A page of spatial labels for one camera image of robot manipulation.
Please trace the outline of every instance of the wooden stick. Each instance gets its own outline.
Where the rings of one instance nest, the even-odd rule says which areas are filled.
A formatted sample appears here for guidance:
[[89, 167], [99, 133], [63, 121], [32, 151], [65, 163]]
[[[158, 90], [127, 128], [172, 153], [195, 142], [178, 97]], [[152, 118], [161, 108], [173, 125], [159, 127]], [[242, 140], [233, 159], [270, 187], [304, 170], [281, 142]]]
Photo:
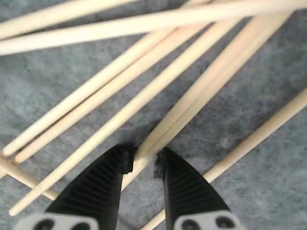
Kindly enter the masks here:
[[[203, 177], [211, 183], [218, 176], [223, 174], [238, 160], [244, 157], [249, 151], [260, 144], [265, 138], [276, 131], [280, 126], [290, 120], [307, 106], [307, 88], [296, 98], [283, 107], [278, 113], [271, 117], [266, 123], [258, 128], [251, 136], [238, 145], [230, 154], [213, 166]], [[152, 230], [165, 219], [165, 210], [159, 212], [141, 230]]]
[[[229, 68], [225, 70], [225, 73], [221, 73], [221, 80], [217, 80], [212, 83], [209, 87], [206, 88], [208, 90], [211, 87], [219, 86], [220, 88], [224, 85], [223, 81], [225, 81], [225, 77], [228, 75], [233, 75], [237, 72], [238, 69], [243, 66], [243, 64], [249, 59], [253, 53], [257, 51], [257, 49], [265, 43], [266, 40], [286, 21], [286, 19], [290, 16], [290, 14], [284, 14], [283, 17], [279, 17], [278, 20], [274, 20], [269, 23], [269, 27], [267, 27], [263, 33], [260, 33], [257, 38], [253, 42], [251, 42], [250, 46], [246, 48], [241, 55], [239, 55], [232, 64], [229, 65]], [[194, 106], [191, 106], [190, 110], [199, 111], [199, 104], [206, 104], [208, 99], [206, 98], [206, 94], [202, 95], [202, 98], [199, 98]], [[249, 136], [245, 141], [243, 141], [240, 145], [238, 145], [227, 157], [213, 166], [207, 173], [203, 175], [203, 177], [208, 181], [212, 182], [222, 173], [224, 173], [228, 168], [230, 168], [234, 163], [236, 163], [239, 159], [241, 159], [244, 155], [246, 155], [249, 151], [251, 151], [254, 147], [256, 147], [259, 143], [261, 143], [266, 137], [276, 131], [280, 126], [286, 123], [289, 119], [295, 116], [299, 111], [301, 111], [304, 107], [307, 106], [307, 89], [303, 90], [296, 98], [294, 98], [291, 102], [289, 102], [285, 107], [283, 107], [278, 113], [276, 113], [273, 117], [271, 117], [266, 123], [264, 123], [260, 128], [258, 128], [251, 136]], [[176, 125], [181, 126], [182, 122], [186, 122], [187, 119], [179, 119], [177, 120]], [[153, 151], [160, 149], [160, 147], [153, 148]], [[159, 223], [161, 223], [165, 219], [165, 210], [162, 210], [158, 215], [156, 215], [151, 221], [149, 221], [141, 230], [152, 230]]]
[[54, 138], [74, 125], [82, 117], [87, 115], [120, 89], [136, 79], [142, 72], [146, 71], [160, 59], [176, 49], [183, 42], [199, 32], [204, 26], [205, 25], [187, 26], [180, 28], [176, 32], [172, 33], [167, 39], [154, 47], [151, 52], [147, 53], [138, 61], [129, 66], [125, 71], [119, 74], [107, 85], [102, 87], [99, 91], [94, 93], [91, 97], [86, 99], [82, 104], [69, 112], [49, 130], [47, 130], [35, 141], [29, 144], [25, 149], [23, 149], [13, 158], [12, 162], [14, 164], [19, 164], [31, 157], [38, 150], [51, 142]]
[[158, 75], [150, 84], [138, 93], [127, 105], [125, 105], [116, 115], [114, 115], [104, 126], [102, 126], [94, 135], [83, 143], [71, 156], [69, 156], [58, 168], [48, 175], [35, 189], [26, 195], [26, 207], [31, 203], [31, 199], [36, 199], [42, 190], [52, 186], [56, 181], [63, 177], [82, 159], [84, 159], [94, 148], [102, 141], [115, 132], [120, 126], [127, 122], [152, 98], [169, 85], [186, 68], [196, 61], [204, 52], [212, 47], [221, 37], [231, 30], [240, 19], [231, 19], [226, 22], [220, 22], [209, 28], [201, 37], [199, 37], [187, 50], [183, 52], [172, 64], [170, 64], [160, 75]]
[[[214, 79], [221, 78], [224, 75], [229, 77], [232, 76], [231, 74], [227, 75], [225, 69], [227, 69], [228, 66], [234, 67], [234, 64], [232, 64], [234, 58], [239, 54], [242, 54], [250, 42], [253, 41], [255, 37], [259, 37], [259, 33], [268, 25], [268, 22], [274, 18], [276, 18], [276, 15], [258, 16], [253, 18], [239, 32], [235, 39], [233, 39], [233, 41], [223, 50], [223, 52], [214, 60], [214, 62], [206, 69], [206, 71], [199, 77], [199, 79], [196, 80], [196, 82], [189, 88], [189, 90], [179, 99], [176, 105], [167, 113], [163, 120], [154, 128], [154, 130], [149, 134], [145, 141], [139, 146], [137, 154], [135, 155], [136, 161], [133, 165], [133, 172], [124, 176], [122, 190], [125, 189], [125, 187], [131, 183], [132, 180], [146, 167], [152, 156], [156, 154], [161, 148], [163, 148], [168, 143], [168, 141], [170, 141], [177, 134], [166, 135], [165, 133], [169, 131], [172, 126], [180, 126], [183, 128], [188, 123], [188, 121], [178, 123], [178, 119], [184, 113], [186, 113], [193, 102], [197, 98], [203, 100], [207, 99], [207, 101], [210, 99], [210, 97], [207, 95], [204, 97], [201, 96], [204, 91], [212, 91], [211, 87], [210, 89], [207, 89], [210, 83], [214, 81]], [[158, 149], [153, 149], [155, 144], [159, 147]]]
[[[205, 4], [209, 0], [190, 0], [183, 7], [190, 7], [199, 4]], [[102, 69], [100, 72], [95, 74], [89, 81], [84, 83], [81, 87], [75, 90], [71, 95], [63, 99], [57, 106], [51, 109], [48, 113], [38, 119], [34, 124], [32, 124], [28, 129], [26, 129], [21, 135], [9, 143], [4, 149], [2, 157], [7, 157], [19, 150], [22, 146], [27, 144], [39, 133], [44, 131], [71, 109], [76, 107], [79, 103], [105, 85], [108, 81], [112, 80], [116, 75], [122, 72], [125, 68], [131, 65], [134, 61], [139, 59], [150, 49], [152, 49], [156, 44], [161, 42], [167, 36], [169, 36], [174, 29], [160, 30], [157, 32], [152, 32], [132, 47], [130, 47], [125, 53], [116, 58], [107, 67]]]
[[74, 0], [0, 23], [0, 39], [25, 34], [136, 0]]
[[[18, 169], [16, 166], [8, 163], [6, 160], [0, 158], [0, 167], [4, 170], [8, 175], [13, 177], [14, 179], [20, 181], [30, 188], [34, 188], [38, 185], [39, 181], [26, 174], [25, 172]], [[43, 195], [50, 200], [55, 200], [59, 195], [57, 192], [52, 190], [47, 190], [43, 193]]]
[[13, 38], [0, 42], [0, 55], [305, 7], [306, 0], [238, 0], [191, 9], [170, 10]]

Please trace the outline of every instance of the chopstick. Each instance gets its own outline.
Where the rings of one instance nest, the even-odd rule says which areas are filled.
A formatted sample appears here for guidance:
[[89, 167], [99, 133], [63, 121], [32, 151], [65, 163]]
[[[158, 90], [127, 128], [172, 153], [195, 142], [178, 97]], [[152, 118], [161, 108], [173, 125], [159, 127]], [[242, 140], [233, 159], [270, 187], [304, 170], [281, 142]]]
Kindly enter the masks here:
[[170, 10], [9, 39], [0, 42], [0, 55], [141, 34], [159, 28], [184, 26], [193, 23], [209, 23], [231, 17], [248, 17], [305, 7], [307, 7], [306, 0], [238, 0], [188, 9]]
[[[38, 185], [39, 181], [26, 174], [25, 172], [18, 169], [16, 166], [10, 164], [5, 159], [0, 158], [0, 167], [3, 171], [5, 171], [8, 175], [18, 180], [19, 182], [25, 184], [30, 188], [34, 188]], [[50, 200], [55, 200], [59, 195], [57, 192], [52, 190], [47, 190], [43, 193], [43, 195]]]
[[[217, 82], [219, 79], [229, 80], [234, 73], [244, 65], [244, 63], [256, 52], [257, 48], [262, 45], [259, 40], [261, 31], [266, 28], [268, 22], [274, 20], [276, 15], [258, 16], [253, 18], [232, 40], [232, 42], [222, 51], [222, 53], [214, 60], [214, 62], [206, 69], [206, 71], [195, 81], [195, 83], [188, 89], [188, 91], [179, 99], [173, 108], [167, 113], [163, 120], [155, 127], [149, 136], [139, 146], [135, 156], [135, 163], [133, 172], [124, 176], [122, 183], [122, 190], [146, 167], [150, 162], [152, 156], [162, 149], [176, 134], [197, 114], [197, 112], [205, 106], [205, 104], [218, 92], [225, 82], [219, 83], [214, 91], [211, 86], [212, 82]], [[248, 49], [250, 43], [258, 37], [258, 44], [256, 49]], [[242, 52], [251, 50], [249, 56], [243, 58], [241, 64], [238, 66], [237, 59], [242, 57]], [[184, 114], [187, 114], [189, 108], [192, 107], [196, 100], [205, 101], [201, 107], [192, 110], [193, 114], [187, 120], [178, 122]]]
[[212, 47], [223, 35], [233, 28], [240, 19], [231, 19], [226, 22], [220, 22], [209, 28], [201, 37], [199, 37], [183, 54], [181, 54], [171, 65], [169, 65], [159, 76], [148, 84], [138, 93], [127, 105], [125, 105], [115, 116], [113, 116], [105, 125], [103, 125], [94, 135], [83, 143], [71, 156], [69, 156], [58, 168], [47, 176], [34, 190], [33, 194], [38, 194], [47, 187], [52, 186], [70, 169], [75, 167], [84, 157], [86, 157], [102, 141], [109, 137], [121, 125], [128, 121], [144, 105], [154, 98], [161, 90], [170, 84], [180, 75], [188, 66], [196, 61], [204, 52]]
[[[190, 7], [198, 4], [205, 4], [209, 0], [190, 0], [182, 7]], [[17, 138], [11, 141], [2, 150], [2, 157], [7, 157], [15, 153], [21, 147], [26, 145], [39, 133], [44, 131], [54, 122], [63, 117], [66, 113], [84, 101], [87, 97], [97, 91], [99, 88], [107, 84], [115, 78], [119, 73], [133, 64], [136, 60], [150, 51], [156, 44], [169, 36], [174, 29], [164, 29], [147, 34], [137, 43], [131, 46], [125, 53], [117, 57], [104, 69], [95, 74], [90, 80], [76, 89], [72, 94], [63, 99], [58, 105], [43, 115], [29, 128], [22, 132]]]
[[136, 0], [71, 0], [0, 23], [0, 40]]
[[[169, 54], [171, 51], [173, 51], [175, 48], [177, 48], [180, 44], [182, 44], [183, 42], [185, 42], [186, 40], [191, 38], [193, 35], [195, 35], [197, 32], [199, 32], [206, 25], [207, 24], [186, 26], [186, 27], [179, 28], [179, 29], [175, 30], [173, 33], [171, 33], [171, 31], [167, 31], [168, 33], [170, 33], [169, 37], [167, 37], [165, 40], [163, 40], [161, 43], [159, 43], [156, 47], [154, 47], [151, 50], [151, 52], [148, 52], [143, 57], [141, 57], [139, 60], [137, 60], [135, 63], [133, 63], [131, 66], [129, 66], [126, 70], [124, 70], [116, 78], [114, 78], [112, 81], [110, 81], [108, 84], [106, 84], [99, 91], [94, 93], [91, 97], [86, 99], [77, 108], [75, 108], [74, 110], [69, 112], [67, 115], [65, 115], [60, 121], [58, 121], [56, 124], [54, 124], [52, 127], [50, 127], [45, 133], [43, 133], [36, 140], [34, 140], [31, 144], [29, 144], [27, 147], [25, 147], [21, 152], [19, 152], [13, 158], [12, 163], [14, 165], [18, 165], [19, 163], [22, 163], [23, 161], [25, 161], [29, 157], [33, 156], [37, 151], [39, 151], [41, 148], [43, 148], [46, 144], [51, 142], [54, 138], [59, 136], [61, 133], [63, 133], [65, 130], [67, 130], [69, 127], [71, 127], [73, 124], [75, 124], [78, 120], [80, 120], [82, 117], [84, 117], [90, 111], [94, 110], [97, 106], [99, 106], [99, 104], [103, 103], [105, 100], [107, 100], [109, 97], [111, 97], [117, 91], [119, 91], [121, 88], [126, 86], [128, 83], [130, 83], [136, 77], [138, 77], [138, 75], [140, 75], [142, 72], [144, 72], [145, 70], [147, 70], [148, 68], [153, 66], [156, 62], [158, 62], [160, 59], [162, 59], [167, 54]], [[156, 32], [155, 34], [159, 35], [159, 34], [165, 34], [165, 33], [166, 33], [166, 31], [161, 31], [160, 33]], [[120, 61], [120, 59], [116, 60], [115, 64], [111, 64], [111, 66], [113, 66], [116, 69], [116, 66], [120, 65], [119, 61]], [[112, 68], [107, 67], [107, 71], [102, 70], [102, 72], [108, 73], [108, 69], [112, 69]], [[107, 74], [107, 76], [113, 76], [114, 75], [114, 72], [111, 72], [111, 73], [113, 73], [113, 74]], [[101, 81], [99, 77], [102, 77], [102, 76], [103, 76], [103, 74], [99, 74], [99, 73], [96, 76], [94, 76], [92, 78], [93, 80], [90, 80], [91, 82], [93, 82], [91, 84], [91, 86], [95, 87], [95, 83], [97, 83], [98, 81]], [[84, 93], [87, 93], [88, 91], [89, 90], [86, 90], [86, 88], [84, 88], [84, 90], [83, 90]], [[80, 93], [78, 94], [78, 92], [80, 92], [80, 91], [77, 90], [73, 94], [75, 94], [76, 97], [80, 98]], [[63, 107], [63, 109], [64, 109], [65, 105], [68, 106], [70, 101], [67, 101], [67, 102], [64, 103], [64, 105], [61, 105], [61, 108]], [[35, 126], [35, 128], [41, 128], [41, 127], [47, 126], [46, 125], [46, 118], [41, 118], [40, 120], [37, 121], [33, 125], [33, 126]], [[0, 172], [0, 178], [2, 178], [3, 176], [5, 176], [5, 173]]]
[[[290, 13], [284, 13], [277, 16], [275, 20], [268, 22], [268, 26], [264, 29], [250, 46], [245, 49], [235, 60], [229, 65], [224, 72], [220, 73], [220, 79], [214, 81], [206, 88], [206, 91], [199, 97], [186, 111], [180, 119], [167, 131], [161, 139], [149, 150], [157, 152], [165, 144], [168, 143], [190, 120], [193, 116], [213, 97], [216, 92], [231, 78], [233, 74], [239, 70], [257, 49], [265, 43], [266, 40], [289, 18]], [[272, 116], [266, 123], [258, 128], [245, 141], [238, 145], [228, 156], [213, 166], [203, 177], [212, 182], [219, 175], [225, 172], [229, 167], [261, 143], [271, 133], [276, 131], [285, 122], [295, 116], [307, 105], [307, 89], [303, 90], [296, 98], [283, 107], [278, 113]], [[165, 219], [165, 211], [159, 212], [151, 221], [149, 221], [141, 230], [152, 230]]]

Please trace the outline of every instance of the screw hole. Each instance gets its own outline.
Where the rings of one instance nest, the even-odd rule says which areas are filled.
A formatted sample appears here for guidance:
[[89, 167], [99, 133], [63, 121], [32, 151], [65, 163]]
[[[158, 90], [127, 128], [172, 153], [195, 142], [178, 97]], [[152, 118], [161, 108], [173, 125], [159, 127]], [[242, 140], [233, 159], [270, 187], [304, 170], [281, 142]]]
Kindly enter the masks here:
[[215, 222], [219, 228], [223, 229], [231, 229], [235, 226], [234, 222], [228, 217], [218, 217]]
[[52, 230], [54, 221], [51, 219], [44, 219], [37, 223], [34, 227], [34, 230]]
[[79, 223], [73, 226], [71, 230], [90, 230], [90, 226], [87, 223]]
[[185, 220], [181, 226], [183, 230], [201, 230], [198, 223], [196, 223], [195, 221], [191, 219]]

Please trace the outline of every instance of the gray felt surface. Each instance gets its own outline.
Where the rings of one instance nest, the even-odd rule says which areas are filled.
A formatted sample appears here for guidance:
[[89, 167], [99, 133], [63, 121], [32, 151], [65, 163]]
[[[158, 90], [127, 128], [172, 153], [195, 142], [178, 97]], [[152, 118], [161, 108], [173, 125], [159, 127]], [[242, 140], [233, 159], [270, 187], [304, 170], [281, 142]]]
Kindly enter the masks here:
[[[0, 0], [0, 21], [61, 0]], [[183, 0], [143, 0], [52, 26], [60, 28], [178, 7]], [[56, 185], [61, 191], [113, 145], [140, 143], [199, 77], [247, 20], [185, 71], [138, 114], [95, 149]], [[4, 147], [141, 35], [0, 57], [0, 146]], [[39, 151], [21, 168], [43, 179], [195, 38], [142, 74], [102, 106]], [[298, 11], [227, 83], [169, 146], [204, 173], [307, 86], [307, 11]], [[212, 184], [249, 230], [307, 229], [307, 109], [267, 138]], [[118, 228], [136, 230], [163, 208], [160, 179], [152, 162], [122, 193]], [[0, 181], [0, 229], [43, 211], [41, 196], [16, 217], [9, 208], [29, 188], [6, 176]], [[158, 229], [165, 229], [165, 223]]]

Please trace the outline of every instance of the ribbed rubber pad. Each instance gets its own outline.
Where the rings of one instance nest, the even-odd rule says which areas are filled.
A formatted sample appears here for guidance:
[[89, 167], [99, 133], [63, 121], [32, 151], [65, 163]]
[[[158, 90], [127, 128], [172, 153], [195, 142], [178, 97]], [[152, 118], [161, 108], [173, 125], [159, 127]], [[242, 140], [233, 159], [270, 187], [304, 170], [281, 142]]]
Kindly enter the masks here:
[[182, 215], [229, 210], [213, 187], [182, 157], [168, 148], [161, 151], [166, 229]]
[[115, 230], [123, 174], [132, 171], [136, 148], [116, 145], [79, 174], [46, 212], [95, 218], [101, 230]]

